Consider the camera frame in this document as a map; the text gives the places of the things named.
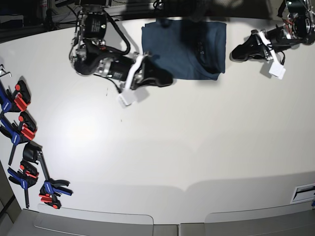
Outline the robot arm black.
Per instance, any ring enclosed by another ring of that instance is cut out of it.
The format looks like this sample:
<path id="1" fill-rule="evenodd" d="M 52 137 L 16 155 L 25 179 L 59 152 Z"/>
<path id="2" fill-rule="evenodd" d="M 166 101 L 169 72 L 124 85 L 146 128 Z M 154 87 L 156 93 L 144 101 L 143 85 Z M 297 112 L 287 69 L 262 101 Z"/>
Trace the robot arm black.
<path id="1" fill-rule="evenodd" d="M 249 59 L 275 60 L 272 53 L 284 53 L 293 46 L 312 45 L 315 42 L 315 13 L 310 0 L 284 0 L 278 9 L 282 26 L 272 30 L 253 29 L 249 38 L 232 52 L 234 61 Z"/>
<path id="2" fill-rule="evenodd" d="M 76 73 L 105 78 L 115 85 L 119 94 L 145 86 L 162 88 L 173 84 L 173 75 L 155 65 L 150 54 L 130 53 L 131 44 L 105 11 L 105 3 L 77 0 L 75 5 L 81 10 L 76 14 L 75 36 L 68 57 Z M 107 45 L 108 23 L 126 44 L 125 50 Z"/>

